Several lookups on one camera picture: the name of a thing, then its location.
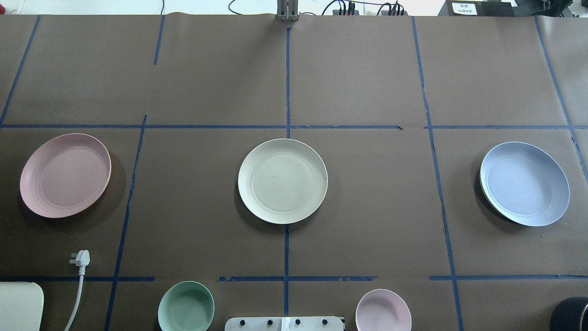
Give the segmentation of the black box with label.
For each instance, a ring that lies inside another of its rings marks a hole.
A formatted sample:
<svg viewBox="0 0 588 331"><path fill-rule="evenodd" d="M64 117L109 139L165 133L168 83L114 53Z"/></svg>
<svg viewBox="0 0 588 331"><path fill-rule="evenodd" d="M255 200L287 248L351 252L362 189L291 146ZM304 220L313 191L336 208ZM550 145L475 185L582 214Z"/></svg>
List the black box with label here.
<svg viewBox="0 0 588 331"><path fill-rule="evenodd" d="M446 0L437 16L514 17L510 2L482 0Z"/></svg>

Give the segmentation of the pink plate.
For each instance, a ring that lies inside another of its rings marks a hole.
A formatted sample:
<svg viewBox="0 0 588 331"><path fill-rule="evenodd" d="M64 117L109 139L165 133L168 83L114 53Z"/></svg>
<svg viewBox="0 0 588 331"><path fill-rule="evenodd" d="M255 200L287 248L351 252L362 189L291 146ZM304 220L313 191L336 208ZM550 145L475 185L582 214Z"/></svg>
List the pink plate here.
<svg viewBox="0 0 588 331"><path fill-rule="evenodd" d="M73 216L103 195L111 173L111 156L100 140L83 133L64 134L29 157L20 177L21 198L39 216Z"/></svg>

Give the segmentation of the blue plate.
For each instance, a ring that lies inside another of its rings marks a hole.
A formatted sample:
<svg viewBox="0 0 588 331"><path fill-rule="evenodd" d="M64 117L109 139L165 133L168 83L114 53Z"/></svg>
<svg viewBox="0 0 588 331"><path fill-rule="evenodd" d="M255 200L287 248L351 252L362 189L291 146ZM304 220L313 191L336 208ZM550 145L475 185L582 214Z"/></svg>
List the blue plate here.
<svg viewBox="0 0 588 331"><path fill-rule="evenodd" d="M541 148L521 141L491 148L481 162L479 181L492 207L524 226L557 222L571 201L567 176L557 161Z"/></svg>

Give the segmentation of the grey metal bracket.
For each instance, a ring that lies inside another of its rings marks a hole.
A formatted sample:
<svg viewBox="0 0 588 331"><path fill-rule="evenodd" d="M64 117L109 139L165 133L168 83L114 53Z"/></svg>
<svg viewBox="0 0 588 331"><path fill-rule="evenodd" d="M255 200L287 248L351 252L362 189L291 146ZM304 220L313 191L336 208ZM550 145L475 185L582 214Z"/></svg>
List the grey metal bracket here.
<svg viewBox="0 0 588 331"><path fill-rule="evenodd" d="M300 18L298 0L277 0L277 21L296 22Z"/></svg>

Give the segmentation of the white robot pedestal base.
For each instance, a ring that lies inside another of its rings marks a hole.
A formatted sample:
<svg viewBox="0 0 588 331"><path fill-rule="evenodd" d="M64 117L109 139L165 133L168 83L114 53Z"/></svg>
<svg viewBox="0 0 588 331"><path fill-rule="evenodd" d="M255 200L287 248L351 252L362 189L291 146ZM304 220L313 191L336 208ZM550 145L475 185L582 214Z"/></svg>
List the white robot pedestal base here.
<svg viewBox="0 0 588 331"><path fill-rule="evenodd" d="M344 318L337 316L278 316L229 318L225 331L345 331Z"/></svg>

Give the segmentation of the cream plate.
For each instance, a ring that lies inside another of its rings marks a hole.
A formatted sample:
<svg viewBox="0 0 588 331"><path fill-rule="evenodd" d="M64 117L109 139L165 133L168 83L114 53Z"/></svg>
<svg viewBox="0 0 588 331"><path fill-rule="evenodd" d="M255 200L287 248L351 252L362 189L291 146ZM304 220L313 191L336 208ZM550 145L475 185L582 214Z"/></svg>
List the cream plate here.
<svg viewBox="0 0 588 331"><path fill-rule="evenodd" d="M329 185L320 155L290 138L265 141L244 158L237 177L247 209L273 224L302 221L319 209Z"/></svg>

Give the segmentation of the green bowl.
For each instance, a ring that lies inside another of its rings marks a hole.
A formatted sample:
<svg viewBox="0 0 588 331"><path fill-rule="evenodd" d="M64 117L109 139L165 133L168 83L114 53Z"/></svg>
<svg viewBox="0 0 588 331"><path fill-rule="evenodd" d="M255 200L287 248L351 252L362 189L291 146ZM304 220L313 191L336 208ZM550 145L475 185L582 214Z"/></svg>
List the green bowl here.
<svg viewBox="0 0 588 331"><path fill-rule="evenodd" d="M207 331L214 314L210 290L197 281L182 281L160 300L158 323L162 331Z"/></svg>

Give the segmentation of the pink bowl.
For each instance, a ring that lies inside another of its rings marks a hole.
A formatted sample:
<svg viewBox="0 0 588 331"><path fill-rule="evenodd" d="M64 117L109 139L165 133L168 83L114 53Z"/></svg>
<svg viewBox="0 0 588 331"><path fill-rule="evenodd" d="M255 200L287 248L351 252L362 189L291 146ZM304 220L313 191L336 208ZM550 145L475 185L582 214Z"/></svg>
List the pink bowl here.
<svg viewBox="0 0 588 331"><path fill-rule="evenodd" d="M367 292L356 307L359 331L411 331L412 315L401 296L388 289Z"/></svg>

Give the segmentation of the cream toaster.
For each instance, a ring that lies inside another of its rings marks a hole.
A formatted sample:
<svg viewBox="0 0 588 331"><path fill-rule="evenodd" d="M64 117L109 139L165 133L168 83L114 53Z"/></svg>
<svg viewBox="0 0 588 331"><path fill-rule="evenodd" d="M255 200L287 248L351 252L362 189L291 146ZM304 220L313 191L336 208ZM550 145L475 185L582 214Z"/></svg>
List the cream toaster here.
<svg viewBox="0 0 588 331"><path fill-rule="evenodd" d="M0 329L38 331L44 309L40 285L27 281L0 283Z"/></svg>

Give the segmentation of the dark blue saucepan with lid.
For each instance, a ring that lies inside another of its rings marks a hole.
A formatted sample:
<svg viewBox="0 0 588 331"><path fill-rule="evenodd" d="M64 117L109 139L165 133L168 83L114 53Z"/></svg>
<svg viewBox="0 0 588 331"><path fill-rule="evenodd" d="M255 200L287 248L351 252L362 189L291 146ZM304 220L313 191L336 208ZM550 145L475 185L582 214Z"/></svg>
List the dark blue saucepan with lid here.
<svg viewBox="0 0 588 331"><path fill-rule="evenodd" d="M553 310L550 331L587 331L588 297L575 296L563 300Z"/></svg>

